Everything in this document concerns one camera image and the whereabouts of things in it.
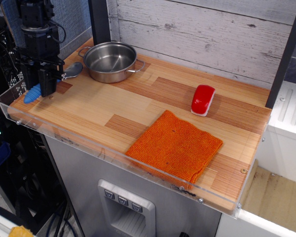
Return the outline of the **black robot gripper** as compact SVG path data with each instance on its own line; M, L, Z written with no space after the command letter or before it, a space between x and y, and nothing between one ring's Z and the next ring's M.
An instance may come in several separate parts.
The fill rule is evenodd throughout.
M17 47L20 65L27 80L27 89L40 84L42 97L56 91L57 79L64 74L64 61L59 58L60 44L58 25L21 26L25 46Z

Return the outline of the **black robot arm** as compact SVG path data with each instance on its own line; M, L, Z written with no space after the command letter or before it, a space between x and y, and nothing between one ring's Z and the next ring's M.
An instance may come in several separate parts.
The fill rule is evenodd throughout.
M65 62L59 58L58 28L52 20L54 5L49 0L18 0L19 17L25 46L16 47L27 89L40 87L42 97L56 91L57 81L64 76Z

